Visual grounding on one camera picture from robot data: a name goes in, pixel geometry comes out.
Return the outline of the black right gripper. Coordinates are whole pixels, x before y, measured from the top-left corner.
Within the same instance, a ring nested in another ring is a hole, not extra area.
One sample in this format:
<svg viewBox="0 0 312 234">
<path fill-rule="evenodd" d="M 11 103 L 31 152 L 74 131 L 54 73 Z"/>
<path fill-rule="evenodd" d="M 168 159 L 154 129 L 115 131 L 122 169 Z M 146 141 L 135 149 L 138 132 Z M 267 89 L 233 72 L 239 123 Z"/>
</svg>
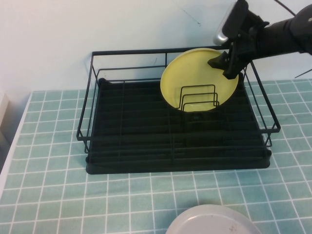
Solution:
<svg viewBox="0 0 312 234">
<path fill-rule="evenodd" d="M 224 70 L 223 76 L 227 79 L 235 79 L 249 61 L 256 58 L 257 35 L 267 25 L 267 21 L 249 10 L 247 1 L 236 1 L 228 16 L 228 38 L 234 48 L 208 60 L 208 64 Z"/>
</svg>

